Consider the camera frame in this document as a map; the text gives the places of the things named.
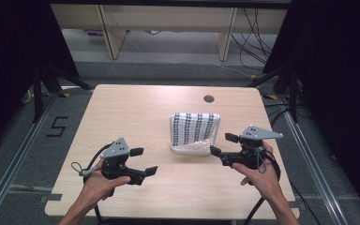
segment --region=hand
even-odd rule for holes
[[[101,168],[102,160],[97,164]],[[101,171],[92,172],[87,178],[86,183],[77,201],[88,203],[89,210],[93,209],[96,204],[102,200],[106,200],[110,192],[116,188],[130,182],[130,177],[121,176],[113,180],[105,178]]]
[[[83,189],[74,204],[68,209],[66,215],[61,219],[60,225],[81,224],[87,212],[93,209],[100,200],[106,200],[110,192],[130,182],[130,177],[121,176],[113,180],[106,179],[101,171],[94,171],[87,178]]]
[[[268,152],[273,153],[273,148],[268,143],[262,143]],[[299,222],[294,216],[288,201],[282,193],[276,170],[274,169],[272,162],[265,158],[262,163],[263,165],[260,169],[264,172],[259,172],[259,170],[251,170],[250,168],[240,163],[233,163],[232,167],[246,176],[241,181],[241,185],[245,185],[251,181],[256,189],[259,190],[262,197],[268,201],[271,208],[273,209],[279,224],[298,225]]]
[[[266,151],[273,153],[273,147],[271,147],[266,142],[262,143]],[[259,170],[251,170],[250,168],[240,163],[234,163],[232,168],[246,176],[241,181],[242,186],[251,181],[256,189],[260,191],[262,197],[266,200],[269,200],[271,197],[273,197],[273,195],[282,192],[273,164],[267,158],[264,159],[263,165],[260,168],[261,171],[264,172],[259,172]]]

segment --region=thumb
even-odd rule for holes
[[[130,182],[130,177],[128,176],[120,176],[116,179],[111,180],[111,187],[112,188],[116,188],[116,187],[120,187],[123,186],[124,184],[127,184]]]

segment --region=forearm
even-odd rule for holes
[[[59,225],[78,225],[81,224],[90,207],[82,200],[78,199],[68,209],[66,215],[61,219]]]
[[[282,193],[267,201],[273,209],[279,224],[300,224]]]

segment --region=small round hole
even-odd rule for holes
[[[203,97],[203,100],[206,101],[206,102],[211,103],[211,102],[213,102],[215,100],[215,98],[213,96],[207,95],[207,96]]]

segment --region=gray floor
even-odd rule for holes
[[[113,61],[108,58],[103,37],[90,37],[82,30],[64,30],[63,33],[82,79],[90,84],[244,86],[250,83],[252,75],[262,76],[260,70],[243,67],[240,50],[233,41],[227,61],[220,62],[214,34],[160,32],[151,35],[145,31],[130,31],[127,33],[119,57]],[[267,45],[272,46],[276,36],[262,36],[262,39]],[[263,57],[259,51],[250,49]],[[263,67],[262,63],[244,54],[242,62],[253,68]],[[272,87],[275,81],[276,79],[273,79],[259,87],[263,96],[274,94]],[[71,85],[66,81],[61,81],[61,84]],[[15,174],[5,199],[0,204],[0,224],[54,224],[59,221],[60,217],[50,217],[44,213],[45,198],[54,185],[92,95],[91,92],[83,90],[69,92],[68,97],[52,95],[44,97],[45,102],[53,99],[52,106],[37,130],[35,140],[32,141],[21,168]],[[278,104],[279,101],[266,97],[263,103],[272,105]],[[266,107],[267,114],[279,109],[279,106]],[[339,165],[329,157],[331,151],[308,109],[299,107],[297,111],[298,126],[319,165],[327,186],[336,197],[341,213],[349,224],[360,224],[358,195]],[[18,109],[10,124],[1,133],[0,181],[22,145],[27,131],[33,126],[33,116],[31,101]],[[56,124],[66,127],[65,132],[61,137],[47,137],[48,134],[56,134],[59,131],[51,128],[57,116],[67,116],[67,119],[60,120]],[[287,118],[282,115],[273,125],[274,131],[282,132],[285,136],[277,143],[286,171],[321,224],[339,224],[331,216],[331,210],[308,168],[308,161],[294,138],[290,125],[292,121]],[[317,224],[301,197],[296,192],[294,194],[300,207],[300,222]],[[143,224],[138,220],[120,221],[117,224],[131,222]],[[191,221],[177,221],[178,224],[181,222],[191,224]],[[88,217],[83,224],[95,223],[93,217]],[[251,224],[276,224],[276,222],[253,220]]]

